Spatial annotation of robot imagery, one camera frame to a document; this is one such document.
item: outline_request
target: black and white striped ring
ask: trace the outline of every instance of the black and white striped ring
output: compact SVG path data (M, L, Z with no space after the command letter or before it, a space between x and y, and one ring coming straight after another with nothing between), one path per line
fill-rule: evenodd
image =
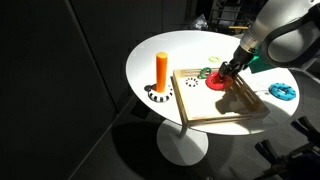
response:
M173 89L170 85L168 85L163 93L158 93L157 91L153 90L153 88L150 88L148 91L148 96L152 101L166 102L171 96L173 96Z
M188 79L186 79L186 85L189 87L196 87L198 85L198 79L188 78Z

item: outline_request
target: table leg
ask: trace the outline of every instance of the table leg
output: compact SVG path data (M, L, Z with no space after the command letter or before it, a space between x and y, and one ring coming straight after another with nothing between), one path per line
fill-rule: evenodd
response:
M206 133L182 127L169 120L160 125L157 143L163 156L180 166L198 163L208 151Z

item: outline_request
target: black wall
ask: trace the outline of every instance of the black wall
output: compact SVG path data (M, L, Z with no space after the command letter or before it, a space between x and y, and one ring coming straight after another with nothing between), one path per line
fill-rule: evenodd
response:
M0 179L66 179L114 119L63 0L0 5Z
M132 96L130 51L190 3L1 1L0 179L67 179Z

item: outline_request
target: wooden tray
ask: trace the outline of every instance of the wooden tray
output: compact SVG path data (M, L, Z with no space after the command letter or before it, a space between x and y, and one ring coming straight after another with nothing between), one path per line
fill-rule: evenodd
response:
M215 91L207 87L205 79L198 78L200 70L173 71L172 84L184 125L244 121L269 114L269 109L239 75L234 77L230 89Z

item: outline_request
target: white round table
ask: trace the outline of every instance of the white round table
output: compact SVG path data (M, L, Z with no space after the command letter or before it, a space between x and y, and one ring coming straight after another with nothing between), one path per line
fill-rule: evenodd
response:
M299 88L289 70L274 68L252 74L250 69L239 73L270 110L268 116L259 120L227 122L182 127L175 96L164 103L148 97L144 89L156 83L156 54L168 54L167 85L172 86L170 76L174 69L219 68L223 61L230 61L239 46L240 39L223 34L204 31L174 31L151 37L140 43L131 52L126 64L129 84L149 108L165 117L157 133L157 143L162 154L172 163L187 166L199 162L208 150L206 133L222 135L247 135L266 131L286 122L299 104ZM217 56L220 61L209 61ZM268 93L273 83L285 83L296 91L296 98L283 101Z

